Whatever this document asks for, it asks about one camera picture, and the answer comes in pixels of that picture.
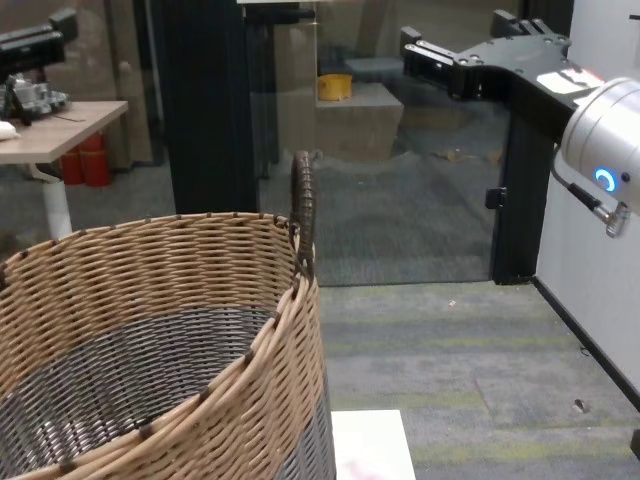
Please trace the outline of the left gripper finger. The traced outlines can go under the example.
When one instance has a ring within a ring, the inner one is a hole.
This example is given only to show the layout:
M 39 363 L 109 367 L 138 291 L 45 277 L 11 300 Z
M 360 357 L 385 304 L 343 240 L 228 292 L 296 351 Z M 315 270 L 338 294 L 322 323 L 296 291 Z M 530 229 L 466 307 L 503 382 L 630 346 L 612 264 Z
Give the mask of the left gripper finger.
M 1 35 L 1 75 L 10 76 L 65 61 L 65 46 L 77 39 L 77 12 L 63 8 L 46 23 Z

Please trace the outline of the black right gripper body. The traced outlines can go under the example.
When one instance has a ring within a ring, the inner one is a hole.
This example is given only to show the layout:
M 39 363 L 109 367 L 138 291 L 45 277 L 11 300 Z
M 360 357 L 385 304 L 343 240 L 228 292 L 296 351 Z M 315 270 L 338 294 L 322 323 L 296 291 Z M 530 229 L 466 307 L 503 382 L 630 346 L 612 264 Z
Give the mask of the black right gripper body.
M 604 81 L 567 58 L 559 35 L 497 38 L 454 56 L 451 95 L 502 102 L 535 130 L 559 141 L 581 99 Z

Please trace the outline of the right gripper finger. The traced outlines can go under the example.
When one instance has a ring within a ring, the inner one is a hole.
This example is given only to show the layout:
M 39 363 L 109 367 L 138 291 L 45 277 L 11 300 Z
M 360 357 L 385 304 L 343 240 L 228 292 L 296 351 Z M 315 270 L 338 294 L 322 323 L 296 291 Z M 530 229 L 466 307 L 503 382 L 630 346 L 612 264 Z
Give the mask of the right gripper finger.
M 462 92 L 462 75 L 457 68 L 462 65 L 481 64 L 478 54 L 471 50 L 484 45 L 483 42 L 460 52 L 448 50 L 423 39 L 421 32 L 411 26 L 400 29 L 399 47 L 403 60 L 403 73 L 442 90 L 454 99 L 482 99 L 482 86 L 467 93 Z
M 567 37 L 570 32 L 570 13 L 546 13 L 520 18 L 506 10 L 493 11 L 491 37 L 507 38 L 525 35 L 554 35 Z

